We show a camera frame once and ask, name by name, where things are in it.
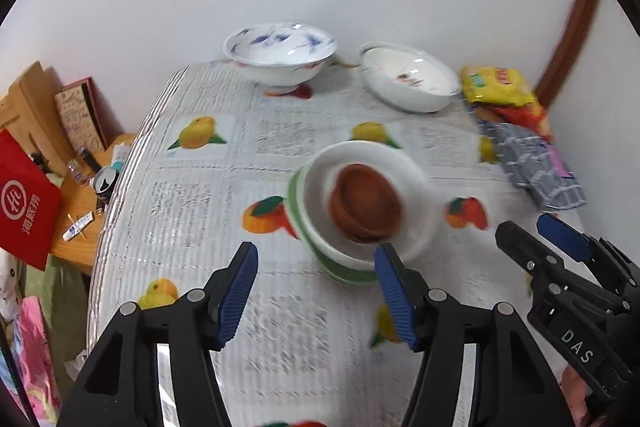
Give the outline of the brown clay bowl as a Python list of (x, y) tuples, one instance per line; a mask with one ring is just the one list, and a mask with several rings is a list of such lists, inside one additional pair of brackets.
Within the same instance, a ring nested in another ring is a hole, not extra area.
[(350, 218), (368, 229), (402, 220), (402, 204), (393, 185), (385, 176), (362, 164), (344, 167), (335, 181), (329, 198), (329, 212), (336, 225)]
[(381, 228), (368, 229), (350, 218), (338, 220), (337, 228), (351, 241), (356, 243), (374, 243), (392, 237), (400, 228), (400, 222), (385, 223)]

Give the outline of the plain white bowl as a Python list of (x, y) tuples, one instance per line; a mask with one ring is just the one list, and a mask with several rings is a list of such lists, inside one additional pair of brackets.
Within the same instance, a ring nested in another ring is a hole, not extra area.
[(329, 198), (338, 172), (352, 164), (373, 168), (396, 190), (404, 212), (390, 243), (400, 260), (407, 263), (425, 254), (439, 225), (442, 203), (433, 180), (401, 150), (368, 141), (329, 146), (300, 169), (292, 207), (298, 210), (312, 245), (344, 268), (373, 269), (375, 247), (351, 241), (338, 231), (330, 217)]

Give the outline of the grey checked cloth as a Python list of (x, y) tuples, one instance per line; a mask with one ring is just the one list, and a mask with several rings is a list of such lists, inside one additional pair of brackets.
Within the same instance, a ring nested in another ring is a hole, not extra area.
[(484, 122), (503, 172), (541, 211), (566, 211), (587, 204), (582, 184), (556, 147), (542, 136), (507, 122)]

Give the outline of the pink floral bag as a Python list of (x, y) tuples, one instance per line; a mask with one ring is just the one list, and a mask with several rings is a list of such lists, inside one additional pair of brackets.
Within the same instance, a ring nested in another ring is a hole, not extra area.
[(1, 381), (17, 407), (26, 413), (11, 374), (10, 363), (16, 368), (26, 398), (40, 426), (55, 426), (61, 408), (61, 396), (54, 376), (49, 341), (39, 299), (25, 297), (10, 323), (1, 320), (1, 332), (8, 342), (9, 353), (1, 353)]

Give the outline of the red chips bag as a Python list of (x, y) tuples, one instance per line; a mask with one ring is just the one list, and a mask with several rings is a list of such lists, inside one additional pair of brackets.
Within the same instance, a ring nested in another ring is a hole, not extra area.
[(538, 103), (527, 103), (522, 106), (477, 104), (475, 113), (486, 121), (515, 124), (535, 132), (549, 143), (553, 141), (547, 113)]

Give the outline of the small white tube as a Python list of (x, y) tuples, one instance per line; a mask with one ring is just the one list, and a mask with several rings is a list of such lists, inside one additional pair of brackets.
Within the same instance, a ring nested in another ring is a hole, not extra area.
[(88, 213), (77, 219), (74, 219), (71, 215), (68, 215), (67, 218), (70, 219), (72, 223), (70, 224), (70, 227), (62, 234), (62, 239), (64, 242), (70, 242), (78, 235), (84, 236), (85, 228), (87, 228), (88, 225), (91, 225), (91, 223), (94, 221), (94, 214), (92, 211), (89, 211)]

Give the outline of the yellow chips bag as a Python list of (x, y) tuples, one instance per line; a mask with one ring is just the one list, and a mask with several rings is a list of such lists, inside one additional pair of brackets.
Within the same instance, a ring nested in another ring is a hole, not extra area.
[(470, 104), (521, 107), (537, 102), (526, 78), (517, 69), (465, 67), (459, 75), (465, 100)]

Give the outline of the black white can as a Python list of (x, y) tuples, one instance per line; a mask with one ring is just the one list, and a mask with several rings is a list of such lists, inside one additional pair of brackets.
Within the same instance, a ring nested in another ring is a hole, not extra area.
[(105, 166), (92, 179), (92, 187), (96, 197), (103, 204), (107, 204), (114, 192), (119, 172), (112, 166)]

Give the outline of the large white bowl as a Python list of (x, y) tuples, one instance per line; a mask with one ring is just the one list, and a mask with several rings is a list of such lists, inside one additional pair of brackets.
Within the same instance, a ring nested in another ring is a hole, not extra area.
[(450, 67), (411, 46), (366, 43), (359, 60), (366, 87), (383, 102), (408, 113), (439, 112), (462, 91), (461, 81)]

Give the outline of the patterned brown box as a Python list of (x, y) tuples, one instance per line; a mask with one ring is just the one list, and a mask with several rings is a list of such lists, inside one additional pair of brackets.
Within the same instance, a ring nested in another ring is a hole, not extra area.
[(64, 86), (53, 100), (67, 139), (76, 152), (83, 147), (91, 153), (106, 151), (107, 133), (102, 126), (91, 77)]

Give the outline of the cardboard box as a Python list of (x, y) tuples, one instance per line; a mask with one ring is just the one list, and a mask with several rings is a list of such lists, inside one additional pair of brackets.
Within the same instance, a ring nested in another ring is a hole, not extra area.
[(64, 178), (76, 153), (56, 109), (54, 97), (60, 91), (53, 69), (32, 63), (1, 92), (1, 129), (8, 130), (27, 155), (39, 153), (47, 167)]

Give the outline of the blue patterned white bowl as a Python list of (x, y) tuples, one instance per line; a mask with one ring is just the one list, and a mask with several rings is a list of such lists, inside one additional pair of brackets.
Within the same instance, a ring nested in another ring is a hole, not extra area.
[(336, 51), (337, 41), (328, 32), (291, 22), (244, 27), (222, 46), (243, 78), (278, 89), (316, 77)]

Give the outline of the brown wooden door frame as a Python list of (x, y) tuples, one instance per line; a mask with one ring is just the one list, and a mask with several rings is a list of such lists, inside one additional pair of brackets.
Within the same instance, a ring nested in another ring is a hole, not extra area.
[(590, 34), (600, 0), (574, 0), (562, 36), (535, 88), (544, 108), (561, 92)]

